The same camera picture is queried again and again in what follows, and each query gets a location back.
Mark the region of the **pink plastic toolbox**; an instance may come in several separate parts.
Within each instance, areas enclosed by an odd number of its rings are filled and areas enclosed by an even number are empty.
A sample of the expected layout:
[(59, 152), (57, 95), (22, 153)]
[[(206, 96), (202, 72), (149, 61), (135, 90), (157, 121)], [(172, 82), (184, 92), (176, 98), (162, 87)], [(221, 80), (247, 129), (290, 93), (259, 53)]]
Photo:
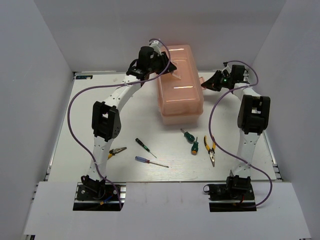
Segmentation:
[(204, 110), (204, 96), (196, 62), (189, 45), (168, 47), (176, 67), (157, 79), (158, 108), (165, 125), (196, 123)]

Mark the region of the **stubby dark green screwdriver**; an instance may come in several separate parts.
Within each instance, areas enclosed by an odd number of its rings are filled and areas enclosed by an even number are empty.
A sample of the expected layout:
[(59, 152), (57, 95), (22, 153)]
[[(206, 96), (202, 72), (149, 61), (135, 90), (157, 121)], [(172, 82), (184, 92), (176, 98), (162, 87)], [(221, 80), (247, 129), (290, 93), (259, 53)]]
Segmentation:
[(195, 141), (195, 137), (191, 133), (184, 131), (182, 128), (180, 130), (189, 143), (193, 143)]

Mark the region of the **stubby green orange screwdriver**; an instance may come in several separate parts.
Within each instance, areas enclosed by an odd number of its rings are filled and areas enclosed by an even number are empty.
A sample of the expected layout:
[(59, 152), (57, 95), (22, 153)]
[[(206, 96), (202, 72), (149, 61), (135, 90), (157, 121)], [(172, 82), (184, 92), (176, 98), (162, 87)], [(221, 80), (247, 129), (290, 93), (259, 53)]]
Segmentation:
[(199, 151), (199, 142), (198, 142), (198, 138), (196, 137), (191, 147), (191, 154), (196, 155), (198, 151)]

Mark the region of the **yellow black pliers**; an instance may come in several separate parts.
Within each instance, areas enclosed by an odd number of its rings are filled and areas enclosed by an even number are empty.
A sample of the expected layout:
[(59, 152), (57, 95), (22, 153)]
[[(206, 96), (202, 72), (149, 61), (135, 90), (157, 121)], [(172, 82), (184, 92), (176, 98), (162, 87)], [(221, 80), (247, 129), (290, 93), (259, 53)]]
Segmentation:
[(111, 149), (108, 154), (108, 159), (112, 158), (113, 156), (115, 156), (118, 153), (125, 151), (126, 149), (127, 149), (127, 147), (119, 147), (119, 148)]
[(215, 167), (215, 148), (216, 148), (216, 145), (213, 142), (212, 147), (210, 147), (210, 145), (208, 144), (206, 135), (203, 137), (203, 142), (204, 142), (204, 146), (209, 154), (210, 162), (211, 162), (212, 166)]

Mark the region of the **black green precision screwdriver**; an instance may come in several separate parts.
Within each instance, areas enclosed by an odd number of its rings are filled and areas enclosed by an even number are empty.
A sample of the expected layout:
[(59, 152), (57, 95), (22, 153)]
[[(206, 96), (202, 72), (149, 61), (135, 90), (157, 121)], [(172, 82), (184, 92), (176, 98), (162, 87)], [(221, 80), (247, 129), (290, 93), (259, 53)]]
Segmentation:
[(145, 149), (148, 153), (150, 153), (153, 157), (156, 158), (156, 156), (151, 152), (151, 150), (150, 150), (139, 138), (136, 138), (135, 141), (136, 141), (143, 149)]

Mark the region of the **blue red handled screwdriver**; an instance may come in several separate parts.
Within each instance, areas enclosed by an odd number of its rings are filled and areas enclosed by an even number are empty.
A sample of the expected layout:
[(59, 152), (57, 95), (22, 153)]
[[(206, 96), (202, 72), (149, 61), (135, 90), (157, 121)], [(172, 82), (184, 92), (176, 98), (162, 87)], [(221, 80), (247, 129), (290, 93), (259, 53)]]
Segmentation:
[(169, 166), (161, 164), (161, 163), (156, 163), (156, 162), (152, 162), (149, 159), (146, 159), (144, 157), (141, 156), (136, 156), (135, 160), (141, 163), (146, 163), (146, 164), (152, 164), (152, 165), (156, 165), (156, 166), (160, 166), (160, 167), (164, 167), (164, 168), (169, 168)]

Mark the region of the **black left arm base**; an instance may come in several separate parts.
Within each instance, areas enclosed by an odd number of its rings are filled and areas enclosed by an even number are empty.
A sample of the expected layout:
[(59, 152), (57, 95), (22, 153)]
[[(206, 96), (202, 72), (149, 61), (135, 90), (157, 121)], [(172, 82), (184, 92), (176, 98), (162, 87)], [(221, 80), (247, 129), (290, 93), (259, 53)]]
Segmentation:
[(73, 210), (89, 212), (119, 212), (126, 198), (125, 184), (112, 186), (105, 180), (93, 180), (88, 175), (77, 184)]

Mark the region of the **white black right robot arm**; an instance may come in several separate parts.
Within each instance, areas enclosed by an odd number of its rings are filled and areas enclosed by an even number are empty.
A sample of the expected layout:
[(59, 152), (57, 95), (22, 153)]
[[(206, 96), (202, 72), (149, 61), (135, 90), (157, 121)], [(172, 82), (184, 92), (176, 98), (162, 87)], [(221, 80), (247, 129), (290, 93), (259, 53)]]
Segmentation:
[(237, 60), (233, 60), (232, 63), (233, 65), (229, 66), (228, 62), (224, 62), (224, 68), (217, 70), (201, 84), (201, 87), (215, 92), (223, 88), (228, 89), (229, 93), (241, 101), (237, 117), (239, 144), (234, 156), (238, 163), (230, 170), (230, 175), (246, 179), (251, 176), (257, 142), (269, 123), (271, 99), (255, 92), (253, 86), (257, 83), (249, 83), (246, 80), (246, 63)]

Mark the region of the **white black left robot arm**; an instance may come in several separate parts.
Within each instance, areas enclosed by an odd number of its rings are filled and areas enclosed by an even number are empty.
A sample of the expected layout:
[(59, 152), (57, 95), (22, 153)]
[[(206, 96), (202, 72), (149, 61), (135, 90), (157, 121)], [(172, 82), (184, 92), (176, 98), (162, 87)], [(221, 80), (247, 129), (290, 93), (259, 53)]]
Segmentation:
[(95, 102), (92, 109), (94, 135), (93, 157), (87, 175), (92, 180), (101, 181), (107, 177), (107, 161), (113, 140), (121, 131), (120, 112), (128, 100), (137, 92), (150, 75), (171, 73), (177, 68), (171, 63), (168, 48), (161, 51), (157, 46), (143, 46), (138, 59), (130, 64), (123, 85), (104, 101)]

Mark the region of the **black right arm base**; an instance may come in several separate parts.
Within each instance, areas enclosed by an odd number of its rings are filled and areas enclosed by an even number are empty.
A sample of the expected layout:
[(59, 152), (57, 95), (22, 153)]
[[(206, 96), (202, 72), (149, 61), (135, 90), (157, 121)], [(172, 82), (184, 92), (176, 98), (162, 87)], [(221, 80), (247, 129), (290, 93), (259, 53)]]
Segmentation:
[(257, 210), (251, 178), (228, 176), (225, 183), (206, 184), (203, 192), (208, 195), (212, 213), (255, 212)]

